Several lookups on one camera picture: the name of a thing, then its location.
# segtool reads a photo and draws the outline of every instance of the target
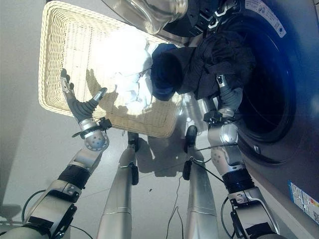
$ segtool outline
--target white towel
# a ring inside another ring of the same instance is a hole
[[[105,44],[107,77],[115,77],[127,108],[141,111],[152,102],[151,55],[158,45],[148,44],[133,26],[112,32]]]

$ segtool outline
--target gray floor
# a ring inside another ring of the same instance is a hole
[[[100,0],[66,2],[114,16]],[[71,138],[78,131],[73,118],[46,111],[38,103],[38,58],[44,3],[44,0],[0,2],[0,221],[5,218],[20,221],[19,210],[26,199],[33,192],[47,188],[83,144],[80,138]],[[207,128],[201,121],[201,102],[190,98],[184,106],[185,110],[171,138],[154,139],[141,135],[144,141],[137,154],[140,183],[132,188],[133,239],[165,238],[178,178],[185,160],[182,145],[187,120],[193,120],[200,129],[198,147],[208,146]],[[126,147],[127,138],[122,133],[117,129],[108,131],[110,146],[76,204],[78,211],[73,225],[87,230],[93,237],[97,234],[118,159]],[[204,151],[203,155],[209,158],[209,151]],[[208,168],[215,172],[211,163]],[[211,185],[219,211],[226,190],[213,178]],[[184,225],[188,187],[188,182],[182,180],[178,192],[177,205]],[[226,207],[226,224],[231,228],[228,210]],[[220,238],[226,238],[220,224],[219,228]],[[180,230],[176,215],[171,222],[168,238],[181,238]],[[72,229],[71,238],[86,239],[87,236]]]

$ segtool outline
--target wire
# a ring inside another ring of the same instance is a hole
[[[180,176],[178,178],[178,187],[177,187],[177,190],[176,190],[176,199],[175,199],[173,211],[172,211],[172,213],[170,215],[170,218],[168,220],[168,225],[167,225],[167,230],[166,230],[166,238],[165,239],[167,239],[167,237],[168,237],[169,224],[170,224],[170,222],[171,222],[171,220],[172,220],[172,218],[173,218],[173,216],[174,216],[176,211],[177,211],[177,214],[179,216],[180,223],[181,223],[181,238],[184,239],[184,225],[183,225],[183,221],[182,221],[181,216],[180,216],[179,211],[178,211],[178,206],[176,207],[176,203],[177,203],[177,199],[178,199],[178,190],[179,190],[179,187],[180,187],[180,179],[181,178],[182,178],[182,176]]]
[[[229,239],[232,239],[233,236],[234,236],[235,231],[233,232],[233,236],[231,236],[231,235],[229,234],[228,230],[226,229],[226,226],[225,226],[225,223],[224,223],[224,215],[223,215],[223,212],[224,212],[224,207],[225,207],[225,204],[226,204],[227,200],[228,200],[228,197],[225,198],[223,204],[221,205],[220,218],[221,218],[221,224],[223,225],[223,228],[224,228],[226,234],[228,235]]]
[[[202,150],[205,150],[205,149],[212,149],[212,148],[217,148],[217,147],[228,147],[228,146],[237,146],[238,144],[237,143],[231,143],[231,144],[220,144],[220,145],[216,145],[216,146],[211,146],[211,147],[207,147],[207,148],[200,148],[200,149],[197,149],[195,151],[202,151]]]
[[[25,209],[26,209],[26,206],[28,205],[28,203],[30,202],[30,200],[37,194],[39,193],[43,193],[45,192],[46,190],[40,190],[40,191],[37,191],[35,193],[33,193],[25,202],[24,206],[23,206],[23,209],[22,209],[22,212],[21,212],[21,221],[22,223],[24,222],[24,214],[25,214]]]
[[[207,168],[205,168],[204,166],[200,165],[199,163],[196,163],[195,160],[193,160],[194,164],[197,164],[199,167],[205,169],[208,173],[210,173],[211,175],[213,175],[215,178],[217,178],[219,181],[221,181],[222,183],[224,183],[224,181],[222,179],[220,179],[219,177],[217,177],[215,174],[213,174],[212,172],[210,172]]]
[[[76,229],[78,229],[78,230],[80,230],[80,231],[84,232],[86,235],[88,235],[88,236],[89,236],[89,238],[90,238],[90,239],[93,239],[93,237],[91,237],[91,235],[90,235],[90,234],[88,234],[88,233],[87,233],[86,231],[84,231],[83,229],[78,228],[78,227],[73,226],[73,225],[70,225],[70,227],[76,228]]]
[[[235,229],[233,231],[233,234],[231,235],[231,238],[234,238],[234,236],[235,236]]]
[[[209,160],[207,160],[207,161],[200,161],[200,160],[197,160],[196,158],[193,158],[193,160],[195,160],[198,163],[207,163],[207,162],[209,162],[211,160],[211,158]]]

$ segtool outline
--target wicker laundry basket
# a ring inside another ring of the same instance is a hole
[[[75,96],[87,101],[107,87],[93,117],[109,118],[113,127],[155,137],[169,137],[174,130],[182,96],[175,94],[168,102],[153,97],[142,111],[128,110],[119,96],[114,79],[106,79],[104,54],[100,51],[108,35],[125,23],[64,2],[45,5],[42,18],[39,60],[39,102],[45,109],[72,116],[60,86],[60,72],[65,68],[74,83]],[[165,41],[143,32],[150,43]]]

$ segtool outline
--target washing machine label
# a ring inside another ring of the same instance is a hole
[[[319,224],[319,203],[291,181],[288,182],[288,187],[292,201]]]
[[[245,8],[252,10],[262,16],[273,29],[277,32],[277,34],[282,38],[286,35],[286,30],[276,17],[276,15],[271,11],[271,9],[261,0],[246,0]]]

